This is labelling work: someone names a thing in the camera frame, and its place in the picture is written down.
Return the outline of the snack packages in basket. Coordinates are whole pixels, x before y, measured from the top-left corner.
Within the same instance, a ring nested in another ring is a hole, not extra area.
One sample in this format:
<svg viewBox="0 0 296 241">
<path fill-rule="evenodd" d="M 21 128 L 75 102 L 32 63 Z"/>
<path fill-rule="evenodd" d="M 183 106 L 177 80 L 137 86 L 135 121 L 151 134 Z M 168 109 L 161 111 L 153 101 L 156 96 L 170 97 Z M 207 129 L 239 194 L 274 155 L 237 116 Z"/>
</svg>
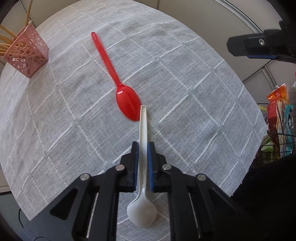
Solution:
<svg viewBox="0 0 296 241">
<path fill-rule="evenodd" d="M 290 102 L 289 88 L 284 83 L 275 87 L 268 102 L 258 104 L 267 124 L 256 160 L 267 164 L 295 153 L 295 106 Z"/>
</svg>

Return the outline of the grey checked tablecloth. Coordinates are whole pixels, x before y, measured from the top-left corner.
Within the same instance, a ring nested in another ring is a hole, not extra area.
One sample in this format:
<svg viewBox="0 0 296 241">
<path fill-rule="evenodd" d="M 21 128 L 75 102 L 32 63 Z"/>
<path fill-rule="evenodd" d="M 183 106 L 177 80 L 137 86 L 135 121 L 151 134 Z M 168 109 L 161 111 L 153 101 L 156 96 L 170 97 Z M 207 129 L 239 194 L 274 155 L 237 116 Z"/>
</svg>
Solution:
<svg viewBox="0 0 296 241">
<path fill-rule="evenodd" d="M 139 125 L 119 110 L 92 32 L 147 107 L 157 152 L 235 192 L 267 126 L 239 77 L 200 36 L 135 1 L 78 1 L 37 30 L 49 61 L 31 78 L 10 64 L 1 73 L 1 167 L 28 219 L 82 173 L 118 164 L 138 140 Z"/>
</svg>

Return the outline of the wooden chopstick pile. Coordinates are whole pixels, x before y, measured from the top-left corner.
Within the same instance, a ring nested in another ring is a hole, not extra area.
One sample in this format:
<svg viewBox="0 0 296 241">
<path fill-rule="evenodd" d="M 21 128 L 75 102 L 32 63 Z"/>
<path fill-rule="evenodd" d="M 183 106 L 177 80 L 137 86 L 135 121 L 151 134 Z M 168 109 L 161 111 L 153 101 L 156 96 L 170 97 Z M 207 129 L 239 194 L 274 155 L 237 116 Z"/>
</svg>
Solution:
<svg viewBox="0 0 296 241">
<path fill-rule="evenodd" d="M 5 27 L 3 24 L 0 24 L 0 27 L 7 32 L 10 36 L 12 36 L 13 38 L 17 38 L 18 36 L 12 32 L 10 29 L 8 29 L 7 27 Z"/>
<path fill-rule="evenodd" d="M 7 50 L 9 49 L 9 46 L 5 45 L 5 44 L 0 44 L 1 49 Z"/>
</svg>

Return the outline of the pink perforated utensil holder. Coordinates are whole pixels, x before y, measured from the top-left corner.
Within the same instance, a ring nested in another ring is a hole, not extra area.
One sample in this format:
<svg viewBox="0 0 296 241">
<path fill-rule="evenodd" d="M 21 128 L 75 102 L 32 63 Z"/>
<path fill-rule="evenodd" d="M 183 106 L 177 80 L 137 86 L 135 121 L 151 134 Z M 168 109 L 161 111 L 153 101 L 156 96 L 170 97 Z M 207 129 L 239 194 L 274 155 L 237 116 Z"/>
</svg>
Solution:
<svg viewBox="0 0 296 241">
<path fill-rule="evenodd" d="M 17 34 L 3 60 L 31 78 L 49 60 L 49 48 L 32 23 Z"/>
</svg>

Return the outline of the red plastic spoon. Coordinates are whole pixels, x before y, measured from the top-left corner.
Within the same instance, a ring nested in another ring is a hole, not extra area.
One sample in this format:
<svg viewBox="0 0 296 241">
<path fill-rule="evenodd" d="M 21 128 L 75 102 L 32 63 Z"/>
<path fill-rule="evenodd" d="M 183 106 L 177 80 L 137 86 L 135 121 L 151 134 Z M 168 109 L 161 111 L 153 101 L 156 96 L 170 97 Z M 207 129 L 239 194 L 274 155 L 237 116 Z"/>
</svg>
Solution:
<svg viewBox="0 0 296 241">
<path fill-rule="evenodd" d="M 114 81 L 116 87 L 116 102 L 119 109 L 128 119 L 138 121 L 140 119 L 141 102 L 137 93 L 131 87 L 124 85 L 120 81 L 99 36 L 95 32 L 92 32 L 91 38 L 109 75 L 111 76 L 111 79 Z"/>
</svg>

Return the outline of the white plastic spoon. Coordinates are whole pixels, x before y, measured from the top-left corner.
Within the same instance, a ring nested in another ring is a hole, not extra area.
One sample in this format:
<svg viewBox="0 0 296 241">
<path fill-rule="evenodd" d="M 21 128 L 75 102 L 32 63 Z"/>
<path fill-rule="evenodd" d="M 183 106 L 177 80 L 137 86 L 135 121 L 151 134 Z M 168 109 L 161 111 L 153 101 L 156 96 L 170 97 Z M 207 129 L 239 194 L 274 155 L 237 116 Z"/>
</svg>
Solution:
<svg viewBox="0 0 296 241">
<path fill-rule="evenodd" d="M 138 160 L 138 194 L 127 206 L 127 216 L 139 228 L 148 228 L 156 219 L 157 208 L 147 198 L 147 108 L 140 107 L 139 119 L 139 160 Z"/>
</svg>

